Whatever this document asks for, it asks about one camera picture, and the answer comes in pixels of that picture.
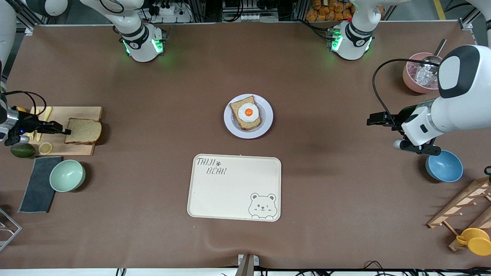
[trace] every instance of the mint green bowl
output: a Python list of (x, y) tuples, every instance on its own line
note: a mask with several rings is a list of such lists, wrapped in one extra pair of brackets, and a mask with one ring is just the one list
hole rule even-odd
[(54, 167), (50, 174), (51, 188), (57, 192), (69, 192), (82, 185), (85, 169), (75, 160), (65, 160)]

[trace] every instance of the bear drawing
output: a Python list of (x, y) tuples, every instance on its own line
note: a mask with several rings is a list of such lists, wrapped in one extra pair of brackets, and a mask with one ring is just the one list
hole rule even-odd
[(253, 193), (250, 195), (250, 199), (252, 201), (249, 206), (249, 214), (253, 218), (273, 219), (278, 213), (276, 205), (274, 204), (276, 195), (271, 193), (268, 196), (260, 196), (257, 193)]

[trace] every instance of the wooden cutting board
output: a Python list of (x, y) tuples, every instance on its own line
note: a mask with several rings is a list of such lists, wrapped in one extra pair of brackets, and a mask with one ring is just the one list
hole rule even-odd
[[(53, 107), (49, 121), (56, 121), (62, 124), (64, 127), (68, 126), (69, 118), (78, 119), (92, 119), (99, 121), (102, 116), (102, 107)], [(44, 113), (39, 115), (40, 120), (44, 120)], [(50, 142), (53, 144), (53, 151), (46, 156), (51, 155), (92, 155), (94, 153), (95, 145), (75, 145), (75, 144), (65, 144), (64, 134), (43, 134), (40, 141), (36, 141), (36, 133), (34, 134), (34, 139), (29, 142), (29, 144), (34, 145), (37, 148), (40, 144), (44, 142)]]

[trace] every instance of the bread slice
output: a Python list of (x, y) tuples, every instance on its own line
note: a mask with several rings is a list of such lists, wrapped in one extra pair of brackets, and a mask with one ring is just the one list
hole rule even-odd
[(65, 144), (92, 145), (101, 136), (102, 124), (90, 119), (69, 118), (67, 129), (72, 133), (65, 137)]
[(245, 98), (243, 100), (233, 102), (233, 103), (230, 104), (230, 108), (232, 109), (232, 112), (234, 113), (235, 120), (237, 121), (237, 123), (239, 124), (239, 127), (241, 129), (243, 129), (243, 130), (255, 129), (255, 128), (257, 128), (261, 124), (261, 114), (259, 114), (259, 117), (257, 118), (257, 120), (255, 120), (252, 123), (244, 122), (244, 121), (242, 121), (239, 118), (239, 108), (243, 104), (246, 104), (246, 103), (255, 104), (254, 97), (253, 96), (250, 96), (250, 97), (247, 97), (247, 98)]

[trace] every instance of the brown tabletop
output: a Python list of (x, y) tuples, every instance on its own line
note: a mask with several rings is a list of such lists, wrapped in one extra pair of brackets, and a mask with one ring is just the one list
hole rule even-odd
[[(452, 252), (452, 234), (425, 224), (490, 165), (489, 130), (437, 139), (465, 167), (437, 183), (425, 157), (392, 147), (396, 132), (366, 126), (382, 111), (371, 78), (382, 62), (472, 44), (457, 22), (387, 23), (360, 60), (327, 52), (302, 24), (174, 26), (165, 56), (137, 63), (111, 27), (36, 27), (8, 79), (9, 90), (42, 94), (50, 106), (102, 106), (105, 138), (78, 193), (56, 193), (47, 214), (17, 214), (32, 160), (0, 147), (0, 202), (23, 227), (0, 253), (2, 268), (222, 267), (237, 254), (270, 268), (469, 268), (489, 259)], [(402, 81), (403, 64), (380, 71), (378, 89), (394, 113), (432, 95)], [(232, 136), (226, 103), (266, 98), (274, 123), (262, 138)], [(23, 96), (12, 105), (29, 106)], [(186, 206), (199, 153), (273, 156), (282, 162), (277, 222), (192, 218)], [(488, 205), (450, 218), (465, 228)]]

